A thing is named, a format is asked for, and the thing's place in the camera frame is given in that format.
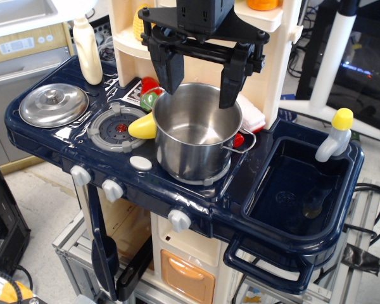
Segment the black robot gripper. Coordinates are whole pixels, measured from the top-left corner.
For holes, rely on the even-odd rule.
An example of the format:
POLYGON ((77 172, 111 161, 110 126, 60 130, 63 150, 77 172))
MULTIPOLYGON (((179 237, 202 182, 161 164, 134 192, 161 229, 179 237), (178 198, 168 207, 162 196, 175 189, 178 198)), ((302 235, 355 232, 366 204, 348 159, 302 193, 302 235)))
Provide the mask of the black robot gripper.
POLYGON ((143 8, 143 44, 161 87, 173 94, 184 79, 184 56, 221 63, 219 108, 234 106, 245 80, 264 65, 270 36, 240 19, 234 1, 177 1, 143 8))

